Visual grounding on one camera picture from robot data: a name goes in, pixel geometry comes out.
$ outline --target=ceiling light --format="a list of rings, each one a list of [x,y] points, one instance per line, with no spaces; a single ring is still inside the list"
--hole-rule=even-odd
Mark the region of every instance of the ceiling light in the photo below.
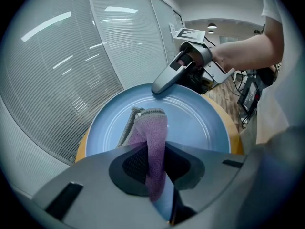
[[[111,7],[111,6],[108,6],[106,9],[105,9],[106,12],[109,12],[109,11],[114,11],[114,12],[125,12],[125,13],[136,13],[137,10],[133,10],[133,9],[129,9],[129,8],[122,8],[122,7]]]
[[[28,39],[30,39],[32,36],[36,35],[38,32],[42,31],[43,29],[47,28],[48,26],[55,24],[56,22],[59,22],[61,20],[64,20],[66,18],[69,18],[71,16],[71,12],[63,13],[58,16],[53,17],[52,19],[49,19],[45,21],[44,23],[41,23],[40,25],[36,26],[34,29],[26,33],[23,37],[21,37],[21,40],[26,42]]]
[[[55,65],[54,67],[53,67],[53,69],[56,69],[58,66],[60,66],[62,63],[65,63],[67,60],[69,60],[70,58],[72,58],[73,57],[73,55],[71,55],[70,57],[68,57],[68,58],[66,58],[66,59],[64,59],[63,61],[61,61],[61,62],[59,62],[57,65]]]
[[[70,70],[72,70],[72,68],[71,68],[71,69],[69,69],[69,70],[67,70],[65,73],[68,73]],[[64,73],[64,74],[65,74],[65,73]],[[64,74],[62,74],[62,75],[64,75]]]
[[[215,28],[217,28],[217,26],[214,23],[209,23],[208,28],[215,29]]]
[[[90,57],[89,59],[86,59],[85,61],[88,61],[88,60],[90,60],[90,59],[93,59],[93,58],[95,58],[96,56],[99,56],[99,54],[97,54],[97,55],[95,55],[95,56],[92,56],[92,57]]]
[[[133,23],[133,20],[130,20],[130,19],[107,19],[107,20],[101,20],[100,22]]]
[[[100,44],[96,44],[96,45],[94,45],[94,46],[91,46],[89,49],[95,48],[95,47],[98,47],[98,46],[101,46],[101,45],[103,45],[103,43],[100,43]]]

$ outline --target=white sleeve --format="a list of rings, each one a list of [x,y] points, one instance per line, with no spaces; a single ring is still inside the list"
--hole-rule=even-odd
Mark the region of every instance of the white sleeve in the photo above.
[[[262,16],[272,18],[282,23],[281,15],[279,13],[275,0],[264,0],[264,8]]]

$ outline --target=human arm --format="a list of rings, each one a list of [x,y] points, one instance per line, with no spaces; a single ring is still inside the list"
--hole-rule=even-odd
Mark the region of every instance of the human arm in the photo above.
[[[266,26],[262,35],[247,40],[228,42],[211,48],[213,61],[226,72],[235,70],[260,69],[274,65],[282,59],[284,38],[282,24],[266,17]],[[197,65],[202,59],[197,53],[189,54]]]
[[[276,68],[274,65],[269,66],[269,69],[272,70],[273,73],[276,73]]]

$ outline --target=fabric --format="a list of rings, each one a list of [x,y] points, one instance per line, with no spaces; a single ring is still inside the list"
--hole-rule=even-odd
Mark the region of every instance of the fabric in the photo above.
[[[119,141],[120,146],[147,142],[148,173],[145,184],[152,202],[157,201],[164,188],[164,152],[167,116],[162,109],[132,108],[132,113]]]
[[[303,37],[280,0],[264,0],[262,16],[282,23],[285,46],[278,78],[263,90],[257,106],[257,144],[305,121]]]
[[[257,117],[256,114],[251,117],[247,128],[240,133],[240,138],[243,143],[244,154],[249,154],[250,150],[255,147],[256,143],[256,130],[257,127]]]

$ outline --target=wooden floor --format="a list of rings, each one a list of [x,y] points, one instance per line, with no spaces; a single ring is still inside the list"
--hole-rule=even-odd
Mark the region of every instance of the wooden floor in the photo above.
[[[239,117],[239,112],[241,110],[241,107],[237,104],[237,100],[239,99],[239,97],[234,95],[230,91],[230,89],[235,94],[239,95],[231,77],[229,77],[224,83],[206,92],[204,95],[208,96],[209,98],[217,102],[232,118],[232,120],[236,125],[237,130],[241,132],[243,130],[242,122]]]

